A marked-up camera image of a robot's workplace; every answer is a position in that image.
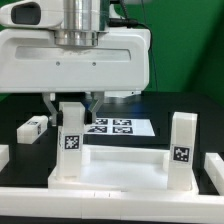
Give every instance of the green wall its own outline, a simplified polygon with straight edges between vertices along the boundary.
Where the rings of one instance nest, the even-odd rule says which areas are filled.
[[[204,57],[204,49],[220,20],[223,5],[223,0],[153,0],[146,4],[159,91],[192,90],[189,88],[194,79],[192,75]],[[142,7],[130,6],[128,10],[130,17],[144,21]],[[152,68],[147,90],[155,91]]]
[[[0,6],[6,2],[14,1],[2,0]],[[153,0],[145,5],[159,91],[195,91],[224,104],[223,6],[223,0]],[[144,22],[141,6],[128,10]],[[156,90],[153,66],[146,90]]]
[[[0,101],[2,101],[3,99],[5,99],[8,95],[7,94],[1,94],[0,95]]]

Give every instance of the black table surface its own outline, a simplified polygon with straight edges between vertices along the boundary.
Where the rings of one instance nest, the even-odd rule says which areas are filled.
[[[84,94],[58,94],[59,102],[90,102]],[[198,114],[193,170],[200,194],[218,195],[203,169],[206,152],[224,155],[224,107],[194,93],[144,93],[126,104],[104,104],[98,117],[150,119],[155,137],[86,135],[85,144],[169,149],[174,112]],[[16,129],[33,116],[47,115],[41,94],[12,94],[0,102],[0,144],[9,145],[10,162],[0,173],[0,187],[47,188],[56,165],[57,128],[49,126],[32,145],[17,144]],[[0,223],[121,223],[105,220],[0,217]]]

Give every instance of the metal cylinder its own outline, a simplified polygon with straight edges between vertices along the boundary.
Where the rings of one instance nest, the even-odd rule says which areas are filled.
[[[97,46],[106,32],[110,0],[63,0],[64,22],[56,31],[58,45]]]

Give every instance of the white post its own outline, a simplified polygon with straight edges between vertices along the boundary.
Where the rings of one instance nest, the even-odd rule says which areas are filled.
[[[60,103],[63,126],[58,127],[57,180],[78,181],[81,173],[85,108],[81,103]]]
[[[173,116],[168,189],[189,191],[192,188],[196,125],[197,114],[176,112]]]

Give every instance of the qr-like code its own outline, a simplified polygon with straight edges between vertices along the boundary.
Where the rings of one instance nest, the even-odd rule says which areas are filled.
[[[113,120],[113,125],[127,125],[127,126],[131,126],[131,120],[120,120],[120,119],[116,119]]]
[[[133,129],[129,127],[113,127],[114,134],[133,134]]]
[[[184,147],[174,147],[173,160],[188,163],[190,159],[190,149]]]
[[[108,125],[108,119],[96,119],[96,125]]]
[[[107,127],[105,126],[93,126],[89,129],[89,133],[107,133]]]
[[[79,136],[65,136],[65,150],[79,149]]]
[[[28,124],[28,125],[37,125],[37,124],[38,124],[38,122],[29,121],[29,122],[27,122],[27,124]]]
[[[38,135],[41,134],[41,124],[37,127],[37,133]]]

